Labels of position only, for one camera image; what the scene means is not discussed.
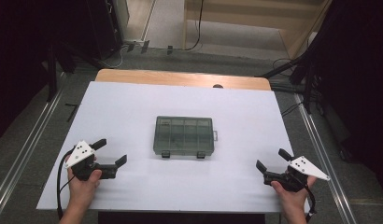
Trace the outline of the grey transparent compartment box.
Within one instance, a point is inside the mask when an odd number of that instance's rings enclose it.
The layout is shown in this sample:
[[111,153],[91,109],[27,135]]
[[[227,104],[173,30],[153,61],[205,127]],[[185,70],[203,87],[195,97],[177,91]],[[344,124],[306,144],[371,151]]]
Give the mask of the grey transparent compartment box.
[[211,156],[215,132],[212,118],[158,116],[155,124],[153,151],[162,158]]

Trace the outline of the person's right hand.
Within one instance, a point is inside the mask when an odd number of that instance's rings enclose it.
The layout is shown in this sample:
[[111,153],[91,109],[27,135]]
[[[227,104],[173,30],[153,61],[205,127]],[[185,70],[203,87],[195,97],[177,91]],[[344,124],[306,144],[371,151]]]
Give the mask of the person's right hand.
[[301,189],[298,192],[287,191],[284,190],[282,185],[277,181],[272,181],[271,186],[279,197],[284,217],[305,215],[305,200],[308,196],[306,189]]

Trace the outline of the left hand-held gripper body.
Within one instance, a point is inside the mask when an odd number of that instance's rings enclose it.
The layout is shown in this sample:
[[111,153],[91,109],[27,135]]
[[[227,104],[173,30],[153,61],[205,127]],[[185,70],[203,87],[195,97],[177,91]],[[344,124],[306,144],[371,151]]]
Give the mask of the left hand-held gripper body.
[[95,161],[96,150],[84,140],[79,141],[73,148],[70,157],[65,163],[66,168],[71,168],[74,176],[81,181],[89,179],[95,170],[101,170],[101,179],[112,179],[116,177],[118,167],[116,164],[99,164]]

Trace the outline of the black angled floor bracket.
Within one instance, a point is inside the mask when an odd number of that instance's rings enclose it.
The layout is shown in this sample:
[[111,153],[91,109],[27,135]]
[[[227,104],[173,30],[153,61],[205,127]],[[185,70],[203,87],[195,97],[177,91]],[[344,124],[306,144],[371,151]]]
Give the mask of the black angled floor bracket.
[[77,111],[78,111],[78,108],[79,108],[79,105],[78,104],[69,104],[69,103],[66,103],[65,106],[68,106],[68,107],[71,107],[72,110],[70,112],[70,115],[68,116],[66,122],[70,122],[73,120],[73,118],[75,117]]

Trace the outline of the black cabinet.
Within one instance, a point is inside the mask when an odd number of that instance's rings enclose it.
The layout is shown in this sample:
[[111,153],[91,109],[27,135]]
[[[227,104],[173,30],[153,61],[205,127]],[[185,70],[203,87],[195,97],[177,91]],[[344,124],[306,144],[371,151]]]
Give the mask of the black cabinet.
[[118,25],[117,0],[86,0],[92,22],[95,57],[106,59],[121,47],[121,32]]

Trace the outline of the wooden table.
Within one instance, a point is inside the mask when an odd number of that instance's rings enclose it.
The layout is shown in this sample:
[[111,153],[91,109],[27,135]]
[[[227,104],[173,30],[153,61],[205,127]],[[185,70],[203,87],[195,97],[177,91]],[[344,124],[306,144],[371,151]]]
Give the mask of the wooden table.
[[263,77],[235,77],[202,73],[182,73],[150,70],[101,69],[95,78],[99,82],[171,85],[213,88],[220,84],[224,89],[270,91],[269,81]]

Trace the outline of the white board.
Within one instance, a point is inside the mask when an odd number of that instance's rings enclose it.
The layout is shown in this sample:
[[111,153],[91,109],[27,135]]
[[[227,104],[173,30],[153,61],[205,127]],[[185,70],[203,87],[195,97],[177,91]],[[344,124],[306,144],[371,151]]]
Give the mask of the white board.
[[[153,151],[159,116],[205,117],[219,138],[214,153],[164,159]],[[282,173],[278,152],[291,149],[272,91],[93,82],[61,148],[105,138],[101,163],[127,156],[98,187],[92,208],[112,211],[275,213],[275,191],[256,163]]]

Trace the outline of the black metal stand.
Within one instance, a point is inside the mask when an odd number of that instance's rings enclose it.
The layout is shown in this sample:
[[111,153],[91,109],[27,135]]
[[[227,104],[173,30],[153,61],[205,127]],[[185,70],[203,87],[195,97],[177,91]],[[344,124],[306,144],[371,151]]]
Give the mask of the black metal stand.
[[51,102],[57,93],[57,70],[56,70],[56,56],[55,56],[55,45],[50,43],[48,47],[48,86],[49,95],[48,102]]

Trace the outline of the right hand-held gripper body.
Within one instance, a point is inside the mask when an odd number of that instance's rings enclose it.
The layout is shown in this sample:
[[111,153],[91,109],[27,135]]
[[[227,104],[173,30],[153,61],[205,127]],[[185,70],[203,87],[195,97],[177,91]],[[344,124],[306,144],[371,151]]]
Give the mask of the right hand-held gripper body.
[[290,155],[282,155],[282,158],[289,163],[285,173],[269,172],[265,166],[262,167],[263,183],[265,185],[270,185],[273,181],[276,181],[284,190],[298,192],[307,185],[307,179],[310,176],[325,181],[331,179],[304,156],[295,158]]

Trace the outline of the aluminium floor rail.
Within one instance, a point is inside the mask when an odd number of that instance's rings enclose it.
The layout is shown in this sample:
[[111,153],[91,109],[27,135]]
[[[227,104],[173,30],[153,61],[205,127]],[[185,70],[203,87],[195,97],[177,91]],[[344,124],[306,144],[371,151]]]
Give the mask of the aluminium floor rail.
[[32,131],[29,132],[28,137],[21,147],[21,151],[18,153],[14,162],[11,163],[11,167],[0,184],[0,214],[7,204],[8,199],[11,196],[12,191],[15,189],[21,174],[26,167],[27,162],[32,156],[35,146],[37,145],[40,136],[44,132],[57,104],[59,103],[63,91],[65,82],[68,80],[68,74],[62,72],[59,78],[59,88],[54,94],[50,102],[45,103],[42,112],[40,113]]
[[348,197],[342,188],[342,185],[326,152],[326,148],[320,138],[315,122],[312,116],[307,113],[307,110],[303,106],[303,96],[301,94],[294,94],[294,99],[297,103],[300,103],[299,111],[312,141],[313,148],[315,149],[318,156],[321,168],[325,174],[330,176],[328,185],[331,194],[333,195],[334,203],[337,207],[337,210],[339,211],[340,217],[342,218],[343,224],[358,224],[357,219],[355,218],[349,204]]

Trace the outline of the black tripod stand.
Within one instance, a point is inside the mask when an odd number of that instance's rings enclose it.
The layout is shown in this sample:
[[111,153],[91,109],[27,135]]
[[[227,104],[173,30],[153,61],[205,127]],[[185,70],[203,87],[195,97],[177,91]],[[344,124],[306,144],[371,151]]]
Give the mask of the black tripod stand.
[[307,51],[297,58],[291,60],[287,59],[287,61],[275,67],[273,70],[263,74],[257,75],[257,77],[263,77],[269,79],[276,75],[279,75],[285,70],[294,68],[291,76],[289,77],[289,81],[291,85],[299,85],[302,81],[305,82],[305,88],[302,91],[303,100],[302,105],[308,114],[311,113],[311,102],[312,102],[312,91],[313,91],[313,80],[314,80],[314,56],[311,52]]

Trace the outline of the person's left hand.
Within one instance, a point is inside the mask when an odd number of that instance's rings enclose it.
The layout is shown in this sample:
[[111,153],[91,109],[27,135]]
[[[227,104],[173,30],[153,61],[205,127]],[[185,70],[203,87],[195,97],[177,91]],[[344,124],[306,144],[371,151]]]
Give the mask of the person's left hand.
[[67,169],[70,199],[68,208],[77,207],[87,209],[94,198],[95,191],[100,184],[101,170],[95,170],[86,181],[80,181],[74,177],[71,168]]

